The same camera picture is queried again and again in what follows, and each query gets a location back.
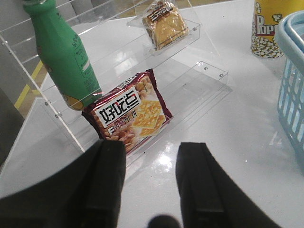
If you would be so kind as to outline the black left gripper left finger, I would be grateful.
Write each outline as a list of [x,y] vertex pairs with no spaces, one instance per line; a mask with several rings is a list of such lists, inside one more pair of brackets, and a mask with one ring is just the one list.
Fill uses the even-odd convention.
[[0,201],[3,228],[115,228],[126,170],[120,141],[97,141],[47,179]]

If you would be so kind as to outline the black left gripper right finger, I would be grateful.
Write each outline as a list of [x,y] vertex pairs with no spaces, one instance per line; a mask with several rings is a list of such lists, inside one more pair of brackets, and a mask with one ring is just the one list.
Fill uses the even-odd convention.
[[205,143],[180,144],[177,184],[186,228],[278,227],[225,173]]

